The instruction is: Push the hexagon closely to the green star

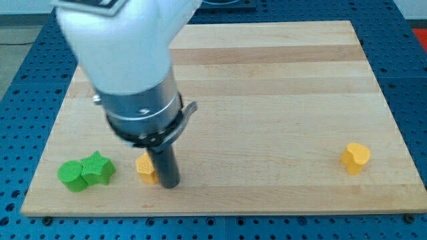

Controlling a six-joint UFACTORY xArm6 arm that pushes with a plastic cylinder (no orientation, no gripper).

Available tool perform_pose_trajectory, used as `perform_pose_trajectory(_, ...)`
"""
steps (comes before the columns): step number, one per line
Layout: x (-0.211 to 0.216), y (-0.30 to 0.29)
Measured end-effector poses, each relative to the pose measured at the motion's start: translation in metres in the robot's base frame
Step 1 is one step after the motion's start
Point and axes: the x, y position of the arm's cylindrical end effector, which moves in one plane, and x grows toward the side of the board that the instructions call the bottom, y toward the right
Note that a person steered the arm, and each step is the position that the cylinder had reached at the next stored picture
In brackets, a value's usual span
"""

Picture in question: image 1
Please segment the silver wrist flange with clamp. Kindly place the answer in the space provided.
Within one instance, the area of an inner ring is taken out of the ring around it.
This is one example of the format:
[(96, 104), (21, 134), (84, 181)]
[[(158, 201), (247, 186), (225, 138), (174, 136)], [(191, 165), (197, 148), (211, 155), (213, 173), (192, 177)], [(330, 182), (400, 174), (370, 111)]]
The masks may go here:
[(132, 147), (156, 153), (170, 147), (197, 111), (195, 101), (183, 105), (173, 69), (159, 83), (132, 95), (95, 91), (92, 101), (104, 108), (113, 132)]

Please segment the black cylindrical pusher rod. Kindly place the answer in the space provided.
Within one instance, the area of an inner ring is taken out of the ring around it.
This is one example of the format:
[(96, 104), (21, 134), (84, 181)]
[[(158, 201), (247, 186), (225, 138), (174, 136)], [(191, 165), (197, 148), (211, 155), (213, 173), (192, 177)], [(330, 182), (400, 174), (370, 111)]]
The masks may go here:
[(173, 147), (170, 145), (162, 151), (154, 151), (149, 148), (147, 152), (161, 186), (166, 189), (176, 187), (180, 182), (180, 174)]

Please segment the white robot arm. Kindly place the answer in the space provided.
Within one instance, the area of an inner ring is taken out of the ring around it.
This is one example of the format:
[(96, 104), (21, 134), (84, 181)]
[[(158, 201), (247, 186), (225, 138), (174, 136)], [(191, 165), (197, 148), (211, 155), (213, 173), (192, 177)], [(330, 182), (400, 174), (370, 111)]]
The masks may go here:
[(115, 134), (147, 150), (161, 185), (180, 174), (173, 142), (196, 103), (184, 105), (169, 46), (201, 0), (55, 1), (58, 24)]

